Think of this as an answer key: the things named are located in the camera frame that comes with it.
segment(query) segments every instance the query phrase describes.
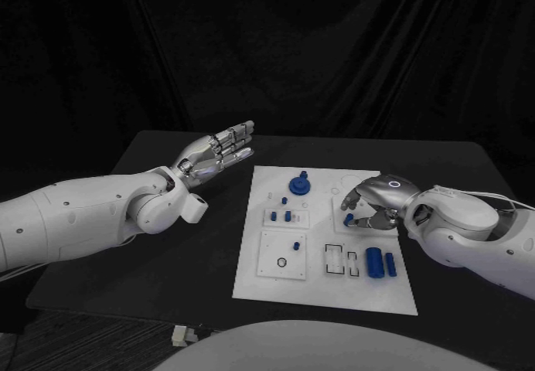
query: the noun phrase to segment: small blue part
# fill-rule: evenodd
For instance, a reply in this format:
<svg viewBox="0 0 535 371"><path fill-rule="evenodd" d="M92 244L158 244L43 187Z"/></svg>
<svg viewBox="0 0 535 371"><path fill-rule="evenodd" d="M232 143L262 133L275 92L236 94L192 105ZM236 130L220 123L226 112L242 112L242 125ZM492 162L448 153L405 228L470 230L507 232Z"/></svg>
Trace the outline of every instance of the small blue part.
<svg viewBox="0 0 535 371"><path fill-rule="evenodd" d="M347 226L347 223L349 223L352 220L353 220L353 214L349 213L349 214L346 215L346 220L343 221L343 225Z"/></svg>
<svg viewBox="0 0 535 371"><path fill-rule="evenodd" d="M303 196L310 191L310 182L307 180L307 172L301 172L298 177L290 181L290 191L294 195Z"/></svg>
<svg viewBox="0 0 535 371"><path fill-rule="evenodd" d="M391 277L395 277L398 273L395 272L395 264L393 264L393 255L392 253L385 254L385 260L386 260L386 268L388 268L388 275Z"/></svg>
<svg viewBox="0 0 535 371"><path fill-rule="evenodd" d="M385 276L385 266L382 265L382 253L378 247L366 248L366 265L368 275L372 278L382 278Z"/></svg>

